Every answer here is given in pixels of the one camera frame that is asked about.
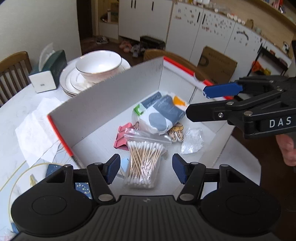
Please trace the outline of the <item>person's right hand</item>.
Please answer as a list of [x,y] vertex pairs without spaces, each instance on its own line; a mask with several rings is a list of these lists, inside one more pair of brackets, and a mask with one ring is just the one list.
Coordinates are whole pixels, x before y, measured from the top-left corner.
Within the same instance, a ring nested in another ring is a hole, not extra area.
[[288,166],[296,165],[296,150],[293,139],[285,134],[276,136],[277,144],[281,150],[283,160]]

